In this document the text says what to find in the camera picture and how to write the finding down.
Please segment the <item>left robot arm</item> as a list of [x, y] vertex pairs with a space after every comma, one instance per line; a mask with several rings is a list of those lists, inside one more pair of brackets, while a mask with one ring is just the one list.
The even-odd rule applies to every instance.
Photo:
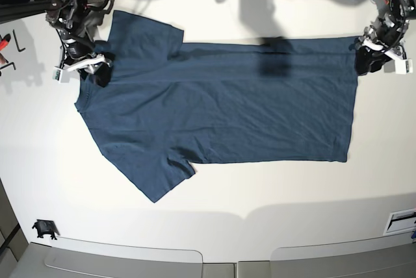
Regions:
[[413, 73], [413, 61], [407, 56], [404, 36], [415, 19], [415, 0], [383, 0], [376, 21], [366, 27], [356, 41], [355, 70], [359, 76], [374, 73], [392, 61], [394, 72]]

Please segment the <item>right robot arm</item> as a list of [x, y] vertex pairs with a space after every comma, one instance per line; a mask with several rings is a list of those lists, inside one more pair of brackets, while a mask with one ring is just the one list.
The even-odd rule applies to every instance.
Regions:
[[113, 69], [112, 59], [96, 52], [96, 43], [91, 30], [106, 14], [110, 0], [93, 5], [88, 0], [51, 0], [46, 11], [46, 21], [54, 28], [61, 42], [60, 63], [55, 68], [54, 78], [62, 79], [65, 71], [77, 72], [85, 80], [89, 75], [100, 87], [108, 85]]

